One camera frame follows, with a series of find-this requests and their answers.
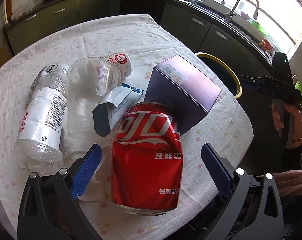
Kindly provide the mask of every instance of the purple box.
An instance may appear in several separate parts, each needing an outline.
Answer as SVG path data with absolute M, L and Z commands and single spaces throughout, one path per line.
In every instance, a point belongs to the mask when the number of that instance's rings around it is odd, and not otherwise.
M 176 55 L 153 68 L 144 101 L 167 106 L 184 134 L 208 114 L 220 92 L 206 75 Z

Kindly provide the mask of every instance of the person's arm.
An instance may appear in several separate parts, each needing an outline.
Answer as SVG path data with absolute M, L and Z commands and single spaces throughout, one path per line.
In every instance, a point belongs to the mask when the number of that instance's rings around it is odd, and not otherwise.
M 294 117 L 294 131 L 292 136 L 292 145 L 284 149 L 282 162 L 283 165 L 291 170 L 299 170 L 302 160 L 302 115 L 296 106 L 284 103 L 284 108 Z M 280 120 L 280 114 L 272 104 L 272 115 L 275 130 L 279 131 L 284 127 Z

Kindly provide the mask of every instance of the table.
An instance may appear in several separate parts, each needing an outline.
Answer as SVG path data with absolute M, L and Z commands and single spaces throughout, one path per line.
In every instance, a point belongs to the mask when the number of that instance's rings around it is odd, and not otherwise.
M 29 173 L 16 166 L 13 148 L 34 78 L 45 65 L 59 61 L 72 64 L 84 57 L 120 51 L 126 51 L 131 58 L 132 74 L 124 81 L 134 87 L 146 90 L 153 66 L 179 54 L 206 74 L 222 92 L 210 113 L 181 137 L 184 163 L 179 204 L 165 215 L 130 215 L 111 202 L 112 138 L 101 142 L 104 157 L 96 174 L 97 183 L 91 190 L 99 190 L 96 199 L 104 201 L 80 201 L 80 206 L 104 239 L 160 240 L 200 212 L 217 194 L 200 157 L 204 143 L 211 143 L 234 167 L 245 155 L 253 130 L 244 110 L 219 78 L 149 15 L 115 16 L 78 24 L 36 42 L 0 69 L 0 200 L 15 230 L 20 197 Z M 81 155 L 92 143 L 72 141 L 65 136 L 63 151 L 66 155 L 74 151 Z

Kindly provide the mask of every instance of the red packaging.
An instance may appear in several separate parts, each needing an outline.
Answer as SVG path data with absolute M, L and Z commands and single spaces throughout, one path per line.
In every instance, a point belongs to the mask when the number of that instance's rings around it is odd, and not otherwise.
M 177 207 L 183 157 L 178 123 L 158 103 L 123 117 L 112 150 L 112 202 L 128 213 L 160 215 Z

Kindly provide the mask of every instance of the qr code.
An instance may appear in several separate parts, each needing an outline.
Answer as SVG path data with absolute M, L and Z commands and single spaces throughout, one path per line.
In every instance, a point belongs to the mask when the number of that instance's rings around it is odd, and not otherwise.
M 174 69 L 173 67 L 169 66 L 169 65 L 164 66 L 164 67 L 162 68 L 162 70 L 163 70 L 164 72 L 166 72 L 167 74 L 171 74 L 172 72 L 175 71 L 175 69 Z

